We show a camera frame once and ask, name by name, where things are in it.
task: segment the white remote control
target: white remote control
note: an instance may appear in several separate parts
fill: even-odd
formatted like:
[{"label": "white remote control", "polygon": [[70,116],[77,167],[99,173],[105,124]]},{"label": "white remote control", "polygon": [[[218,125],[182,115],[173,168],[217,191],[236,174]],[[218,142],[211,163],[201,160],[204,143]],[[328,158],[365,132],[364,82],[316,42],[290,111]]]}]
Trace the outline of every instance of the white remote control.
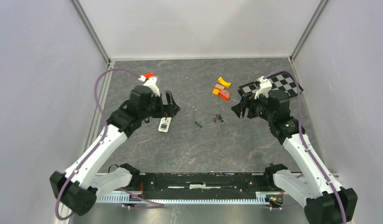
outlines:
[{"label": "white remote control", "polygon": [[168,132],[170,127],[171,118],[161,118],[160,125],[158,126],[159,132]]}]

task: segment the metal corner post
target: metal corner post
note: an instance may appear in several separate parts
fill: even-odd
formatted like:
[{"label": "metal corner post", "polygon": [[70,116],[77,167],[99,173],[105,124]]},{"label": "metal corner post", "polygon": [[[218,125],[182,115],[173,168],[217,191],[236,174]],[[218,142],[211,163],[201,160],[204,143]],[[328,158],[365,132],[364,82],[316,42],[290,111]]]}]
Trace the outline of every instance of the metal corner post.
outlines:
[{"label": "metal corner post", "polygon": [[107,55],[104,47],[102,46],[101,41],[99,40],[97,33],[95,32],[94,28],[92,27],[92,24],[90,23],[90,20],[88,20],[87,15],[85,14],[83,7],[81,6],[79,0],[70,0],[73,7],[75,8],[75,11],[80,17],[80,20],[82,21],[84,27],[87,29],[88,34],[90,35],[92,41],[94,42],[95,46],[97,47],[99,53],[101,54],[104,61],[109,64],[110,58]]},{"label": "metal corner post", "polygon": [[295,60],[295,58],[298,56],[300,50],[302,49],[305,41],[307,40],[308,36],[310,35],[312,29],[314,28],[318,18],[321,16],[322,12],[324,11],[327,3],[329,0],[321,0],[315,9],[314,14],[312,15],[310,21],[308,22],[307,27],[305,28],[302,36],[300,37],[299,42],[296,44],[295,49],[293,50],[290,60]]},{"label": "metal corner post", "polygon": [[[114,68],[114,62],[110,62],[106,70]],[[112,71],[106,74],[103,77],[102,85],[99,88],[98,92],[98,102],[101,105],[102,109],[105,107],[105,101],[107,92],[109,90],[110,80],[112,79]],[[98,136],[99,131],[99,125],[101,122],[101,114],[99,113],[98,107],[94,108],[92,120],[91,120],[91,126],[89,133],[87,135],[86,141],[85,141],[85,147],[83,148],[83,152],[88,149],[88,147],[94,142],[94,140]]]}]

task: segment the white wall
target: white wall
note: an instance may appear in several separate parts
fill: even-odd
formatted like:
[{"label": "white wall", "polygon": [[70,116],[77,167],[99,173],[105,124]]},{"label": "white wall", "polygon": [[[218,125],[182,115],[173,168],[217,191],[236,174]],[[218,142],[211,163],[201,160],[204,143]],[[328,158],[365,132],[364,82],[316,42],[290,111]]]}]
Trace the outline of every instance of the white wall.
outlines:
[{"label": "white wall", "polygon": [[319,0],[80,0],[111,58],[289,56]]},{"label": "white wall", "polygon": [[328,165],[359,197],[355,223],[383,223],[383,0],[330,1],[295,63]]},{"label": "white wall", "polygon": [[49,177],[80,155],[105,69],[67,0],[0,1],[0,224],[49,224]]}]

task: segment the yellow block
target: yellow block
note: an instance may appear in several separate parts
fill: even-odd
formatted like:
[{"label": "yellow block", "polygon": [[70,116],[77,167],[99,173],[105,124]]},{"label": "yellow block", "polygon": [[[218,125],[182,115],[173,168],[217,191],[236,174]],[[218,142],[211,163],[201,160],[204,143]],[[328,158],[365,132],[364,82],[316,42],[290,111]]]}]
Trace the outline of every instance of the yellow block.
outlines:
[{"label": "yellow block", "polygon": [[217,96],[219,94],[219,90],[218,89],[213,89],[212,94]]},{"label": "yellow block", "polygon": [[230,88],[230,86],[231,86],[231,83],[226,82],[225,80],[223,80],[222,77],[219,77],[219,78],[218,78],[218,82],[219,82],[221,85],[225,86],[226,88]]}]

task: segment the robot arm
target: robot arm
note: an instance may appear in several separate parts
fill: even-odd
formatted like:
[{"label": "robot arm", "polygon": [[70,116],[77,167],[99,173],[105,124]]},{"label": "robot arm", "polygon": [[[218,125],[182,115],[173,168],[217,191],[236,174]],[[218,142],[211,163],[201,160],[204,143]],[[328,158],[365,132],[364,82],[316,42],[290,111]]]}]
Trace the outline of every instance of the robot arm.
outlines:
[{"label": "robot arm", "polygon": [[[143,85],[136,86],[119,109],[114,111],[107,120],[108,129],[105,138],[101,141],[104,130],[99,134],[93,144],[84,154],[64,173],[54,172],[50,177],[54,196],[58,197],[59,191],[65,181],[74,173],[61,197],[61,202],[79,216],[87,213],[95,204],[97,198],[121,187],[127,186],[132,178],[130,172],[124,168],[100,177],[95,177],[99,169],[109,156],[123,144],[131,134],[141,127],[142,121],[153,117],[173,117],[180,110],[176,105],[171,92],[166,91],[167,104],[164,105],[160,91],[156,86],[156,77],[144,78]],[[85,159],[99,143],[93,154],[77,169],[80,162]]]},{"label": "robot arm", "polygon": [[342,223],[340,208],[331,183],[339,194],[347,220],[350,221],[357,201],[354,190],[344,189],[333,177],[312,148],[305,130],[301,127],[301,135],[308,149],[304,147],[299,133],[299,121],[290,116],[288,94],[280,90],[267,91],[271,84],[263,77],[257,82],[259,88],[255,96],[243,96],[241,102],[233,106],[232,110],[238,117],[242,117],[242,113],[248,110],[248,118],[260,117],[268,121],[271,133],[292,155],[308,183],[305,184],[297,179],[283,164],[278,164],[265,169],[267,180],[265,184],[283,189],[293,197],[304,208],[310,223]]}]

